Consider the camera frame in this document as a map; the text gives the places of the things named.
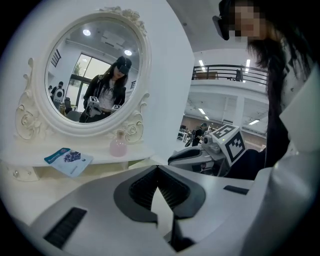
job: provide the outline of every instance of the mirror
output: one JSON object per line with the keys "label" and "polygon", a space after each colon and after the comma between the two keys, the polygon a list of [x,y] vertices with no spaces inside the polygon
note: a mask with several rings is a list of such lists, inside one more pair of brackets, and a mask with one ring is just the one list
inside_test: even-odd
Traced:
{"label": "mirror", "polygon": [[87,22],[68,31],[46,67],[45,89],[52,107],[81,124],[117,112],[136,87],[138,43],[134,31],[115,19]]}

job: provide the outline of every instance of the long black hair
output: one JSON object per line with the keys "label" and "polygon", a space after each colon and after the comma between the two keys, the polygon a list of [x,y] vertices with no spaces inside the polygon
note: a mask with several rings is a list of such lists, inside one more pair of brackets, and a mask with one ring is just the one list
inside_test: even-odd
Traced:
{"label": "long black hair", "polygon": [[[103,84],[103,88],[101,90],[101,95],[103,95],[109,88],[110,88],[110,80],[114,76],[114,70],[117,66],[117,62],[113,63],[109,69],[103,74],[101,79],[101,83]],[[115,99],[121,95],[124,91],[124,87],[128,81],[128,75],[125,74],[123,77],[117,79],[114,83],[113,91],[112,91],[112,98]]]}
{"label": "long black hair", "polygon": [[[234,0],[231,5],[234,6],[238,1]],[[302,67],[302,72],[308,76],[311,70],[308,57],[313,59],[313,55],[304,37],[302,26],[300,26],[301,16],[291,13],[288,10],[288,3],[281,5],[279,0],[247,0],[246,2],[248,6],[253,6],[260,14],[263,14],[266,22],[283,37],[293,62],[297,61]],[[279,116],[281,113],[281,91],[284,84],[283,71],[289,61],[286,59],[283,44],[280,41],[266,38],[264,40],[249,40],[247,48],[256,56],[257,65],[268,70],[266,92],[269,98],[269,109],[273,114]]]}

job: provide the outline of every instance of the decorative rose carving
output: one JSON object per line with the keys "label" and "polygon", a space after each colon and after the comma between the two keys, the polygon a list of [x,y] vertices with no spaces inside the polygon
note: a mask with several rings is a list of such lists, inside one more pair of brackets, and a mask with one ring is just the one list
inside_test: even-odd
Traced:
{"label": "decorative rose carving", "polygon": [[147,34],[147,31],[145,29],[145,23],[140,19],[140,15],[137,11],[133,11],[131,9],[125,9],[121,10],[120,6],[117,7],[105,7],[103,9],[99,9],[100,12],[107,12],[107,13],[114,13],[121,15],[128,20],[130,20],[133,24],[136,25],[136,27],[142,32],[142,34],[145,36]]}
{"label": "decorative rose carving", "polygon": [[31,67],[30,76],[25,74],[26,87],[20,98],[19,106],[15,111],[15,127],[17,134],[24,140],[31,140],[35,134],[39,134],[42,139],[45,138],[47,125],[40,120],[39,111],[35,107],[35,100],[30,90],[31,77],[34,67],[34,60],[32,58],[28,61]]}
{"label": "decorative rose carving", "polygon": [[135,110],[121,126],[121,129],[125,130],[124,137],[129,144],[136,143],[142,138],[144,133],[142,106],[147,105],[145,99],[148,97],[149,93],[146,93],[137,106],[137,110]]}

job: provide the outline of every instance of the balcony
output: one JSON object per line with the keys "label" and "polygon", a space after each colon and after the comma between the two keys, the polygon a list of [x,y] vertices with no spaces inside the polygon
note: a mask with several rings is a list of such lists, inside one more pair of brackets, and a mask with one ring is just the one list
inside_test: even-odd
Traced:
{"label": "balcony", "polygon": [[227,64],[195,66],[190,92],[244,96],[268,104],[267,79],[267,71],[254,67]]}
{"label": "balcony", "polygon": [[259,68],[242,65],[204,65],[193,68],[192,80],[230,80],[265,86],[268,73]]}

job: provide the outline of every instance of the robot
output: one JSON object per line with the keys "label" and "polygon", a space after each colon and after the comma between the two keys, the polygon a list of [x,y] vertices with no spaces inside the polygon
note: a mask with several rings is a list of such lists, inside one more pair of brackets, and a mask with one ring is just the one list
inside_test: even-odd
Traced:
{"label": "robot", "polygon": [[224,177],[245,151],[241,129],[226,124],[206,135],[201,146],[187,147],[173,154],[168,159],[168,165]]}
{"label": "robot", "polygon": [[[120,105],[113,105],[111,108],[111,114],[120,109]],[[100,107],[100,103],[97,97],[90,96],[88,99],[88,104],[85,108],[85,113],[88,117],[93,118],[95,115],[102,114],[102,108]]]}

